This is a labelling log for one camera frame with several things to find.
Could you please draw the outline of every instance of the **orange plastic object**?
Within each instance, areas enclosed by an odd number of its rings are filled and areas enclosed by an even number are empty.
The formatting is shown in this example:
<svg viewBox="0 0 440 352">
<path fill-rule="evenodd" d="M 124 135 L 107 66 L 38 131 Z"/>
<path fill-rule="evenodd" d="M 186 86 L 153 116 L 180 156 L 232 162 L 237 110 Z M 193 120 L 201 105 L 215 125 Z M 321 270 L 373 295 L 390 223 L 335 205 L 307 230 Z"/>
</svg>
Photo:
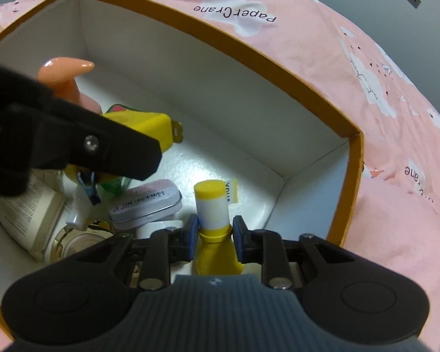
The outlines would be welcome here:
<svg viewBox="0 0 440 352">
<path fill-rule="evenodd" d="M 77 58 L 57 57 L 47 61 L 38 72 L 38 81 L 51 88 L 55 95 L 97 114 L 103 110 L 98 102 L 78 90 L 75 77 L 90 72 L 95 64 Z"/>
</svg>

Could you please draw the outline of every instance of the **pink bedsheet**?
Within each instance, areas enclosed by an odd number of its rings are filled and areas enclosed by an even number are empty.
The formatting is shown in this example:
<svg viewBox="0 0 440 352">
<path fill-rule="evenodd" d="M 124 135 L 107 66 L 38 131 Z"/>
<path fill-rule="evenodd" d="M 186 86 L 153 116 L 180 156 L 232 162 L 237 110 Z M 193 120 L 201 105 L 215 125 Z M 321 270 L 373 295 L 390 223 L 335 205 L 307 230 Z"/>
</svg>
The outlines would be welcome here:
<svg viewBox="0 0 440 352">
<path fill-rule="evenodd" d="M 43 0 L 18 1 L 0 6 L 0 31 Z M 318 0 L 154 1 L 258 49 L 362 129 L 364 178 L 345 247 L 424 288 L 431 311 L 420 339 L 439 351 L 439 113 L 383 49 Z"/>
</svg>

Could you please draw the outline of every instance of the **gold jar lid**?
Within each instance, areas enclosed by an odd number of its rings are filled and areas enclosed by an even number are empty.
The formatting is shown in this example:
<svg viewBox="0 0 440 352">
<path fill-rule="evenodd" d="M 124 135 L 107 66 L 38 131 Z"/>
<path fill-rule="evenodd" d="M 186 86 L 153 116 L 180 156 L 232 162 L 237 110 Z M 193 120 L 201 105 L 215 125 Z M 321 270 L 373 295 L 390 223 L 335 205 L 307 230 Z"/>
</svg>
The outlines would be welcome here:
<svg viewBox="0 0 440 352">
<path fill-rule="evenodd" d="M 88 229 L 85 231 L 65 227 L 57 234 L 50 249 L 51 263 L 76 254 L 114 235 L 111 225 L 106 221 L 88 220 L 88 223 Z"/>
</svg>

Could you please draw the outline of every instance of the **silver screw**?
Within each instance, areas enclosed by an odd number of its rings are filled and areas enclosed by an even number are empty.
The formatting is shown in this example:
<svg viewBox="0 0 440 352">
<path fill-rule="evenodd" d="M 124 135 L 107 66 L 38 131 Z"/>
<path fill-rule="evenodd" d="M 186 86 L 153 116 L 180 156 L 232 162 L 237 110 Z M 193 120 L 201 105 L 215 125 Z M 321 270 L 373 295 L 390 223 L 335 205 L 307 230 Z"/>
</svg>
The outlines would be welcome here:
<svg viewBox="0 0 440 352">
<path fill-rule="evenodd" d="M 292 281 L 289 278 L 278 276 L 269 281 L 269 286 L 276 290 L 286 290 L 292 287 Z"/>
<path fill-rule="evenodd" d="M 141 289 L 147 291 L 159 290 L 163 286 L 163 282 L 157 278 L 146 278 L 139 283 Z"/>
<path fill-rule="evenodd" d="M 99 139 L 94 135 L 88 135 L 87 137 L 85 137 L 83 148 L 88 153 L 96 153 L 99 148 Z"/>
</svg>

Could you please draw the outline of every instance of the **yellow and white bottle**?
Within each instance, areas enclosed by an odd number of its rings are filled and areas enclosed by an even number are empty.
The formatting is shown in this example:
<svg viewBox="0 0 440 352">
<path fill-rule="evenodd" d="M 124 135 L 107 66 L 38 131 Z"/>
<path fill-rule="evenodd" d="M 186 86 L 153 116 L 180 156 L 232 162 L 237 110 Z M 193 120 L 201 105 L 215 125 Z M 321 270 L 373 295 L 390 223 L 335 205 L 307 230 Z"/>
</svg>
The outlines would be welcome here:
<svg viewBox="0 0 440 352">
<path fill-rule="evenodd" d="M 237 275 L 244 265 L 238 262 L 231 239 L 225 182 L 207 180 L 194 186 L 200 243 L 196 252 L 199 275 Z"/>
</svg>

